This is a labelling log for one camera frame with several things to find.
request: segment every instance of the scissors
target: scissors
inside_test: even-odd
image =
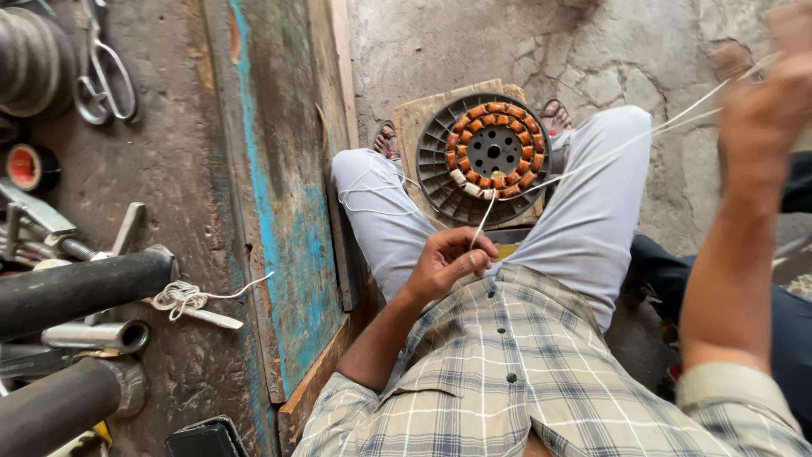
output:
[[[90,124],[102,125],[110,118],[110,111],[107,110],[107,104],[110,105],[110,109],[113,111],[115,117],[123,121],[129,121],[136,114],[138,101],[136,100],[136,91],[132,87],[132,81],[130,81],[130,74],[124,67],[124,62],[121,61],[121,58],[115,53],[113,48],[102,42],[101,15],[107,7],[107,4],[104,0],[82,0],[82,7],[84,8],[84,13],[88,16],[88,31],[87,38],[82,43],[80,74],[76,79],[76,85],[73,91],[76,109],[79,111],[82,119]],[[110,56],[118,72],[124,79],[127,99],[129,100],[125,111],[119,106],[121,99],[114,94],[113,89],[110,87],[108,75],[102,67],[100,60],[102,53],[107,53],[107,55]],[[90,72],[90,63],[93,64],[93,72],[95,73],[96,79],[101,83],[101,91],[97,90],[96,83],[93,82],[93,77]]]

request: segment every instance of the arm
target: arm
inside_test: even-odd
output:
[[[348,432],[372,416],[378,393],[389,381],[400,348],[423,307],[442,298],[458,279],[485,274],[499,252],[483,233],[472,245],[473,228],[438,232],[426,241],[406,284],[339,361],[318,396],[295,455],[336,455]]]
[[[364,387],[382,391],[423,307],[442,298],[458,279],[485,274],[499,252],[483,233],[471,246],[473,228],[457,228],[430,236],[412,275],[339,361],[336,371]]]
[[[732,82],[723,99],[727,188],[685,291],[686,371],[727,361],[770,372],[775,222],[790,147],[812,118],[812,6],[779,9],[770,26],[783,56],[764,83]]]

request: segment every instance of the cracked cement floor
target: cracked cement floor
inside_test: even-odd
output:
[[[768,54],[764,12],[789,1],[603,0],[586,11],[579,2],[351,0],[361,144],[399,104],[492,78],[520,85],[537,109],[559,98],[575,125],[627,104],[659,124],[718,84],[706,55],[720,42],[738,40],[756,60]],[[709,100],[693,114],[714,107]],[[638,232],[674,254],[696,253],[711,225],[717,133],[709,118],[654,139]],[[777,241],[810,233],[812,217],[783,215]],[[640,350],[659,341],[649,307],[619,310],[607,339],[652,387],[673,354]]]

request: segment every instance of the blurred hand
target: blurred hand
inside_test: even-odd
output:
[[[430,236],[401,292],[425,304],[442,298],[455,281],[470,273],[484,275],[499,252],[484,233],[479,233],[474,249],[469,250],[475,232],[474,228],[463,227]]]
[[[732,77],[719,133],[729,185],[782,185],[790,148],[812,120],[812,2],[770,11],[767,26],[773,51],[781,55],[764,82],[738,81],[747,68],[736,65],[735,46],[713,57]]]

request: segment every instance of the plaid shirt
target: plaid shirt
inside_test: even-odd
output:
[[[734,363],[686,373],[676,406],[629,377],[589,305],[504,264],[458,289],[408,336],[408,371],[383,398],[335,373],[297,455],[812,455],[778,386]]]

